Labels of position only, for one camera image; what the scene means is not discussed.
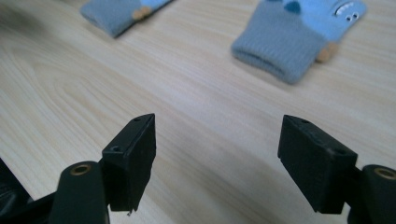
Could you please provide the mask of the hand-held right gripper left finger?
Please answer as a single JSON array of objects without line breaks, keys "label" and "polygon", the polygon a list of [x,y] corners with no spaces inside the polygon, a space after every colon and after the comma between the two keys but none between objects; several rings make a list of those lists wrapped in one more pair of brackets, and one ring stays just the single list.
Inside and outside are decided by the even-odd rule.
[{"label": "hand-held right gripper left finger", "polygon": [[156,156],[155,115],[132,119],[102,151],[106,202],[115,212],[138,209]]}]

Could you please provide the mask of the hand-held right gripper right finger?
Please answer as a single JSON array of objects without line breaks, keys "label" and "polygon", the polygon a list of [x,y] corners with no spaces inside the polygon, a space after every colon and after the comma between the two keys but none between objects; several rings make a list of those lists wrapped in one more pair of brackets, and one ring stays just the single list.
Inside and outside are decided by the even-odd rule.
[{"label": "hand-held right gripper right finger", "polygon": [[339,214],[358,154],[312,122],[286,115],[277,156],[314,211]]}]

